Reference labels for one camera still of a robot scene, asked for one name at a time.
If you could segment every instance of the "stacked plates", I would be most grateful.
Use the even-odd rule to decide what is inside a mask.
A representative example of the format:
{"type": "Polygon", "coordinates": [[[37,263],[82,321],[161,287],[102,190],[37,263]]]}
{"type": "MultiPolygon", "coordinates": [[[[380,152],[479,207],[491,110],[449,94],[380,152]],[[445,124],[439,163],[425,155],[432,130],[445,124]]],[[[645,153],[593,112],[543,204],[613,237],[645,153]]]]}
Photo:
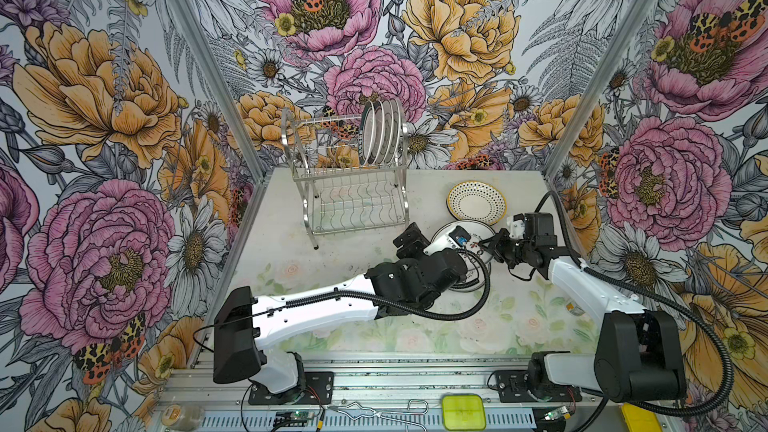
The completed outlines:
{"type": "Polygon", "coordinates": [[[360,119],[361,166],[378,166],[389,163],[400,146],[402,116],[394,100],[368,102],[360,119]]]}

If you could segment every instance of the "daisy center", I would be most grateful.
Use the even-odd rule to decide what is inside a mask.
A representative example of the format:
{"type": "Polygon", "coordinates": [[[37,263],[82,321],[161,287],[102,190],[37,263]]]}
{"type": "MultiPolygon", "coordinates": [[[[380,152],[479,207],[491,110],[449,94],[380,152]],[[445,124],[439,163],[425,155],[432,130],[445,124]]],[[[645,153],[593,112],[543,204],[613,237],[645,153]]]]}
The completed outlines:
{"type": "Polygon", "coordinates": [[[216,114],[210,114],[207,117],[208,122],[208,130],[213,132],[214,134],[219,133],[219,128],[221,128],[221,124],[219,124],[219,118],[216,116],[216,114]]]}
{"type": "Polygon", "coordinates": [[[122,285],[126,290],[134,290],[136,282],[144,272],[144,261],[141,260],[141,255],[129,248],[120,254],[111,255],[108,260],[111,270],[109,274],[99,279],[101,287],[113,291],[115,287],[122,285]]]}
{"type": "Polygon", "coordinates": [[[158,379],[167,379],[170,372],[174,369],[174,355],[166,354],[160,358],[158,368],[154,370],[154,376],[158,379]]]}
{"type": "Polygon", "coordinates": [[[427,149],[429,141],[426,136],[413,136],[408,138],[408,153],[418,154],[424,152],[427,149]]]}
{"type": "Polygon", "coordinates": [[[656,283],[656,269],[645,255],[639,252],[628,252],[624,256],[624,265],[627,266],[627,272],[636,284],[651,288],[656,283]]]}
{"type": "Polygon", "coordinates": [[[512,103],[512,108],[515,112],[521,112],[526,110],[531,105],[531,100],[527,97],[520,97],[512,103]]]}
{"type": "Polygon", "coordinates": [[[640,172],[640,184],[634,193],[646,206],[657,205],[664,196],[664,176],[655,176],[649,166],[644,168],[640,172]]]}
{"type": "Polygon", "coordinates": [[[611,89],[620,89],[627,81],[627,76],[624,72],[616,72],[613,77],[610,78],[608,86],[611,89]]]}
{"type": "Polygon", "coordinates": [[[728,350],[731,353],[743,355],[749,348],[749,343],[747,343],[746,339],[744,339],[741,334],[731,335],[728,337],[728,350]]]}
{"type": "Polygon", "coordinates": [[[269,79],[274,79],[277,76],[277,64],[274,62],[264,62],[264,66],[261,69],[269,79]]]}
{"type": "Polygon", "coordinates": [[[198,231],[192,232],[184,246],[184,264],[187,270],[196,270],[203,261],[203,235],[198,231]]]}

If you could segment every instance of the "black cable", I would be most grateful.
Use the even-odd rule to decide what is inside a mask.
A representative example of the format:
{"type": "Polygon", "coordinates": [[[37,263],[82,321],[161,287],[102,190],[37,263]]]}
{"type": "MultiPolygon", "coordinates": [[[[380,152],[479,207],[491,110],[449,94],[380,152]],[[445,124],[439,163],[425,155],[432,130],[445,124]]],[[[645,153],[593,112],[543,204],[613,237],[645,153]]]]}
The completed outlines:
{"type": "MultiPolygon", "coordinates": [[[[480,257],[474,252],[470,252],[464,249],[458,249],[457,251],[463,251],[464,254],[470,257],[474,255],[478,260],[480,260],[480,257]]],[[[438,314],[436,312],[423,311],[418,308],[400,304],[397,301],[393,301],[386,297],[381,297],[380,295],[368,294],[365,292],[358,292],[358,291],[343,291],[343,290],[326,292],[324,294],[313,295],[311,297],[298,298],[293,301],[286,302],[285,307],[287,308],[301,307],[303,305],[315,304],[317,302],[324,302],[332,299],[335,300],[340,297],[348,297],[348,298],[360,298],[363,300],[369,300],[377,305],[378,304],[388,305],[389,307],[397,308],[403,312],[407,312],[408,314],[418,315],[420,317],[428,318],[434,321],[461,321],[463,319],[466,319],[467,317],[473,316],[477,311],[479,311],[482,308],[482,306],[485,305],[485,302],[488,300],[488,296],[491,294],[491,273],[488,271],[488,268],[485,267],[485,264],[482,263],[482,260],[480,260],[480,263],[482,265],[483,276],[485,277],[485,284],[483,287],[482,295],[480,296],[480,299],[478,300],[478,302],[472,308],[464,312],[459,312],[458,314],[438,314]]]]}
{"type": "Polygon", "coordinates": [[[245,417],[243,416],[243,403],[245,402],[245,397],[248,395],[250,390],[254,388],[254,382],[251,382],[247,389],[245,389],[245,393],[243,394],[243,399],[240,401],[240,422],[243,425],[243,428],[245,429],[245,432],[250,432],[248,430],[248,426],[245,425],[245,417]]]}
{"type": "MultiPolygon", "coordinates": [[[[554,202],[554,207],[558,211],[558,218],[560,219],[560,229],[562,230],[562,233],[563,233],[563,241],[565,242],[565,247],[568,249],[568,254],[571,255],[571,260],[574,261],[574,264],[579,266],[581,264],[581,261],[579,260],[579,257],[573,248],[573,245],[571,245],[571,239],[568,236],[568,224],[565,221],[565,211],[563,210],[563,205],[560,202],[560,197],[558,197],[557,193],[555,193],[552,190],[547,192],[547,194],[544,195],[544,197],[542,198],[542,201],[538,204],[538,207],[536,207],[536,212],[541,210],[544,202],[546,202],[547,198],[550,198],[550,197],[552,197],[552,202],[554,202]]],[[[731,390],[734,388],[734,363],[730,360],[730,353],[728,352],[728,349],[723,344],[723,341],[721,341],[720,338],[717,337],[717,334],[712,329],[712,327],[708,325],[707,322],[705,322],[698,315],[694,314],[694,312],[692,312],[691,310],[683,307],[682,305],[679,305],[677,302],[673,300],[670,300],[664,297],[663,295],[658,295],[642,287],[629,284],[627,282],[622,282],[615,278],[609,277],[606,274],[601,274],[600,272],[597,272],[587,266],[583,266],[581,270],[590,274],[592,277],[599,278],[601,281],[613,285],[614,287],[625,288],[636,294],[644,295],[645,297],[648,297],[652,300],[655,300],[656,302],[667,305],[667,307],[680,312],[682,315],[686,316],[689,320],[694,322],[698,328],[704,331],[706,336],[712,341],[712,344],[715,346],[715,348],[717,349],[717,353],[720,356],[720,362],[723,365],[723,379],[720,382],[720,386],[715,391],[714,395],[708,400],[706,400],[705,402],[695,405],[693,407],[681,408],[681,409],[663,407],[656,404],[649,404],[648,402],[631,402],[632,405],[635,405],[642,409],[646,409],[655,414],[668,415],[671,417],[694,417],[697,415],[704,415],[707,412],[715,410],[723,402],[728,400],[728,396],[730,395],[731,390]]]]}
{"type": "Polygon", "coordinates": [[[603,411],[605,406],[608,405],[608,398],[603,397],[603,399],[600,401],[600,404],[596,408],[594,408],[594,412],[592,412],[592,415],[587,418],[584,423],[575,429],[571,430],[571,432],[584,432],[587,428],[589,428],[594,422],[598,419],[598,416],[603,411]]]}
{"type": "Polygon", "coordinates": [[[282,420],[280,422],[275,422],[275,426],[272,427],[271,432],[275,432],[277,429],[281,427],[304,427],[306,425],[306,420],[282,420]]]}

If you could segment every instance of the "pink peony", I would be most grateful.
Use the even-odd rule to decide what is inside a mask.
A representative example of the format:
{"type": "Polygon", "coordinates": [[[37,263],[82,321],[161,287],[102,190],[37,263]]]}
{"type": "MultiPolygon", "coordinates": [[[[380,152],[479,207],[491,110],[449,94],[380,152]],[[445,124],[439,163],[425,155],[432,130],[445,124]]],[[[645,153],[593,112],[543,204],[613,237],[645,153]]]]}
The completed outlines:
{"type": "Polygon", "coordinates": [[[422,74],[416,65],[380,47],[355,49],[341,67],[328,69],[325,80],[328,106],[338,115],[362,113],[366,98],[400,99],[408,122],[421,119],[426,107],[422,74]]]}
{"type": "Polygon", "coordinates": [[[53,206],[29,241],[36,288],[24,297],[22,330],[62,339],[75,352],[109,342],[142,312],[154,325],[170,300],[163,281],[174,232],[165,205],[129,180],[53,206]]]}
{"type": "Polygon", "coordinates": [[[768,86],[768,26],[742,43],[722,40],[704,53],[693,52],[689,45],[693,39],[688,32],[692,16],[710,13],[720,17],[743,2],[681,0],[667,15],[667,24],[656,29],[659,43],[644,78],[653,102],[712,122],[725,119],[764,91],[768,86]],[[672,44],[668,37],[674,40],[669,52],[667,47],[672,44]]]}
{"type": "MultiPolygon", "coordinates": [[[[262,1],[267,4],[262,7],[262,11],[268,20],[275,20],[281,14],[292,14],[292,0],[262,1]]],[[[349,16],[343,27],[325,26],[319,30],[310,30],[308,34],[298,31],[285,37],[299,57],[304,60],[322,60],[323,57],[349,53],[355,46],[373,40],[379,25],[381,0],[343,1],[349,6],[349,16]]]]}
{"type": "Polygon", "coordinates": [[[38,199],[13,168],[0,164],[0,292],[16,276],[24,236],[38,220],[38,199]]]}
{"type": "Polygon", "coordinates": [[[731,181],[722,158],[713,130],[691,117],[643,119],[619,149],[610,218],[655,235],[664,250],[695,245],[728,205],[731,181]]]}

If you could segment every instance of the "plate rim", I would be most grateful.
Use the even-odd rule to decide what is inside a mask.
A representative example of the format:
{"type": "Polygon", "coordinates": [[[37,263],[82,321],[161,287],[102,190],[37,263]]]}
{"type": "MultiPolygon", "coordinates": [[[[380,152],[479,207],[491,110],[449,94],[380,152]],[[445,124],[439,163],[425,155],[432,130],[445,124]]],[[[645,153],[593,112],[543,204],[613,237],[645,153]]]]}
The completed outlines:
{"type": "Polygon", "coordinates": [[[506,197],[504,197],[504,194],[502,194],[502,191],[500,191],[499,189],[495,188],[495,187],[494,187],[494,186],[492,186],[491,184],[488,184],[488,183],[486,183],[486,182],[481,182],[481,181],[479,181],[479,180],[465,180],[464,182],[459,182],[459,183],[458,183],[458,184],[456,184],[454,187],[451,187],[451,190],[449,190],[449,191],[448,191],[448,195],[446,196],[446,206],[448,207],[448,212],[449,212],[449,213],[451,214],[451,216],[453,216],[453,217],[454,217],[456,220],[474,220],[474,221],[476,221],[476,222],[482,222],[482,223],[484,223],[484,224],[485,224],[485,225],[487,225],[487,226],[493,226],[494,224],[498,223],[498,221],[502,220],[502,219],[504,218],[504,216],[506,216],[506,215],[507,215],[507,209],[508,209],[508,205],[507,205],[507,198],[506,198],[506,197]],[[495,190],[495,191],[496,191],[496,193],[497,193],[497,194],[498,194],[498,195],[499,195],[499,196],[502,198],[502,200],[504,201],[504,211],[502,212],[502,214],[501,214],[501,215],[500,215],[500,216],[499,216],[499,217],[498,217],[496,220],[494,220],[494,221],[493,221],[493,222],[491,222],[491,223],[483,222],[482,220],[477,220],[476,218],[460,218],[460,217],[456,216],[456,213],[454,212],[454,210],[453,210],[453,207],[451,207],[451,194],[453,194],[453,191],[454,191],[454,190],[456,190],[456,188],[457,188],[457,187],[459,187],[459,186],[463,186],[464,184],[483,184],[484,186],[490,187],[490,188],[492,188],[493,190],[495,190]]]}

